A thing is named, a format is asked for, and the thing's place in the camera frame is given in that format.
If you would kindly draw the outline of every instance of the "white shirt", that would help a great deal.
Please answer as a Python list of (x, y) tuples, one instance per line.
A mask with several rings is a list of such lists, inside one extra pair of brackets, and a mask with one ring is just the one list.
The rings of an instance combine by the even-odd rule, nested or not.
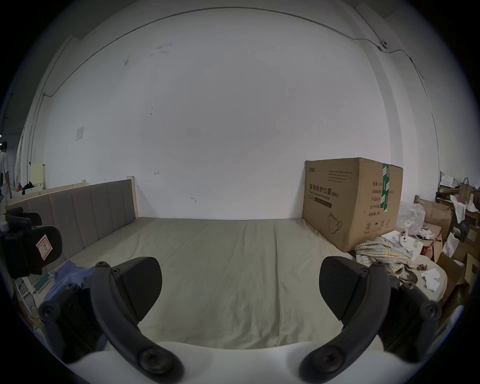
[(10, 164), (8, 163), (8, 156), (6, 152), (0, 152), (0, 173), (3, 173), (3, 185), (1, 186), (1, 194), (7, 195), (7, 180), (5, 175), (10, 170)]

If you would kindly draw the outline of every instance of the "gray headboard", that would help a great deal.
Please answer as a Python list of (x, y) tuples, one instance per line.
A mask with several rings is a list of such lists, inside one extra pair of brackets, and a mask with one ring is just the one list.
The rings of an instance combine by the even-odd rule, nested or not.
[(37, 212), (42, 224), (59, 229), (63, 252), (46, 267), (51, 271), (95, 241), (133, 222), (133, 199), (132, 180), (127, 179), (35, 196), (7, 209), (22, 207), (24, 212)]

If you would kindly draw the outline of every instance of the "brown paper bag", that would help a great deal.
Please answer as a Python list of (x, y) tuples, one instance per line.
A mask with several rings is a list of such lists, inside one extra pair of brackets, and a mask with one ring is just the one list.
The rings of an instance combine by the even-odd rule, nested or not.
[(473, 187), (468, 184), (468, 177), (465, 177), (460, 183), (460, 191), (458, 192), (458, 201), (463, 204), (468, 204), (470, 201), (470, 195), (473, 192)]

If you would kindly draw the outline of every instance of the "crumpled tissue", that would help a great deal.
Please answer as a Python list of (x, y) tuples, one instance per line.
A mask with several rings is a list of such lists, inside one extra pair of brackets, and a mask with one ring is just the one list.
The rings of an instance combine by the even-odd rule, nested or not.
[(440, 285), (440, 282), (435, 280), (440, 278), (437, 268), (429, 269), (428, 271), (422, 272), (420, 275), (425, 279), (425, 286), (427, 289), (435, 292)]

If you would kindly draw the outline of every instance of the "mattress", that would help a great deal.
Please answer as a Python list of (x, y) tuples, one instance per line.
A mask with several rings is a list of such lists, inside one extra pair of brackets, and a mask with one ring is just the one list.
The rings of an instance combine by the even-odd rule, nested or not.
[(154, 342), (213, 348), (325, 343), (342, 324), (319, 291), (327, 256), (345, 256), (302, 219), (140, 217), (70, 258), (91, 267), (134, 257), (160, 263), (163, 286), (139, 323)]

